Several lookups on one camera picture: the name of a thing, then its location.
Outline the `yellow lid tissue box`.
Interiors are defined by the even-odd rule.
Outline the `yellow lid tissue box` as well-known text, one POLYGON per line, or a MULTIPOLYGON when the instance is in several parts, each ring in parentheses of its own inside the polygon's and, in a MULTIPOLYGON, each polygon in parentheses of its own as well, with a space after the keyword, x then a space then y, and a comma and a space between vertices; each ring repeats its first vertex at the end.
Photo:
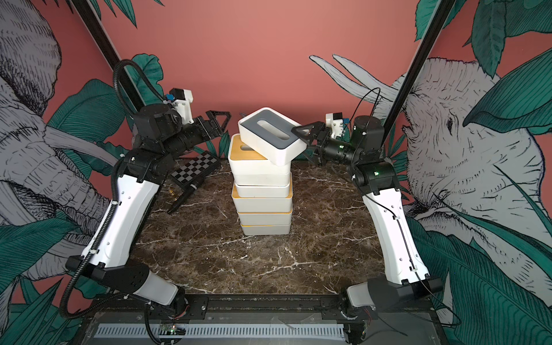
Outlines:
POLYGON ((290 234, 291 224, 253 226, 241 224, 241 229, 246 236, 288 235, 290 234))

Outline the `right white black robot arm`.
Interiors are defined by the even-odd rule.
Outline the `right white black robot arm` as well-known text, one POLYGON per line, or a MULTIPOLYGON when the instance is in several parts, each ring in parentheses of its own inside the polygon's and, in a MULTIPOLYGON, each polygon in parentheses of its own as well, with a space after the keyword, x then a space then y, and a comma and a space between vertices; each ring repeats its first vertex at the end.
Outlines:
POLYGON ((415 246, 403 210, 398 174, 382 158, 385 128, 381 121, 372 116, 356 118, 349 142, 332 138, 323 122, 297 126, 292 132, 313 149, 319 165, 332 162, 346 167, 375 225, 385 275, 349 286, 342 298, 344 310, 378 311, 442 291, 441 279, 429 273, 415 246))

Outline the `grey lid tissue box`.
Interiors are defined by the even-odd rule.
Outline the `grey lid tissue box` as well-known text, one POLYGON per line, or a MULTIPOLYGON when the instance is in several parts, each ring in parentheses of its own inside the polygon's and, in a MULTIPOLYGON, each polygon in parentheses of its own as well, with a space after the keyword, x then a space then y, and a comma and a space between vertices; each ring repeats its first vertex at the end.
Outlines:
POLYGON ((287 165, 307 149, 292 132, 300 124, 269 107, 239 120, 238 126, 244 144, 274 165, 287 165))

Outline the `large bamboo lid tissue box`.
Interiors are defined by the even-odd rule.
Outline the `large bamboo lid tissue box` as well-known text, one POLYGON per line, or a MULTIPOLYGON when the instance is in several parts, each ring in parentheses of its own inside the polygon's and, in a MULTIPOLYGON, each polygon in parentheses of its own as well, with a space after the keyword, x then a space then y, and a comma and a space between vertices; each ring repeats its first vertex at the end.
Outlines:
POLYGON ((238 213, 240 224, 248 227, 289 225, 292 221, 292 215, 292 211, 287 213, 238 213))

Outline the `small bamboo lid tissue box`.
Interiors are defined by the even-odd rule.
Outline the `small bamboo lid tissue box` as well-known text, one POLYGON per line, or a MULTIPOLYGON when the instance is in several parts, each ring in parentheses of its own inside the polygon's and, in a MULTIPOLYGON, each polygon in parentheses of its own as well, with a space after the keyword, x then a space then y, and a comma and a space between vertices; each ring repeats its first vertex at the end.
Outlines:
POLYGON ((241 136, 231 137, 228 161, 237 185, 278 186, 290 184, 290 163, 278 166, 244 144, 241 136))

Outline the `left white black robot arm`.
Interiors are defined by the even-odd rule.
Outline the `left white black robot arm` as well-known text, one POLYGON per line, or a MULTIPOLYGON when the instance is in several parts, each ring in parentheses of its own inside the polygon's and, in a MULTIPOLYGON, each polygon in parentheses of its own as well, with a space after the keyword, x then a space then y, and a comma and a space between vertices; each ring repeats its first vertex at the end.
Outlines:
POLYGON ((118 99, 123 98, 119 82, 126 67, 136 70, 159 103, 143 106, 138 112, 131 113, 139 142, 113 166, 112 199, 96 234, 82 254, 68 258, 66 267, 73 272, 73 277, 59 305, 59 313, 65 319, 81 318, 123 297, 159 306, 171 319, 184 316, 189 308, 183 288, 153 273, 146 264, 133 262, 129 255, 147 221, 156 195, 174 170, 176 159, 195 146, 222 136, 231 114, 209 111, 206 118, 193 117, 193 95, 190 90, 172 89, 163 96, 150 83, 141 67, 129 59, 120 60, 113 70, 113 86, 118 99), (68 302, 82 276, 116 293, 88 309, 71 313, 68 302))

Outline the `edge bamboo tissue box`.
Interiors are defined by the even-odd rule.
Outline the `edge bamboo tissue box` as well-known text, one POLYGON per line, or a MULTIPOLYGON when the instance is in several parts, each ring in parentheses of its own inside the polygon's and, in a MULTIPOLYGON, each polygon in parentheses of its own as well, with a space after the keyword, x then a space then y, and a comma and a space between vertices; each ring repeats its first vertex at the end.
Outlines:
POLYGON ((292 183, 287 185, 240 185, 235 183, 234 189, 241 198, 287 198, 292 189, 292 183))

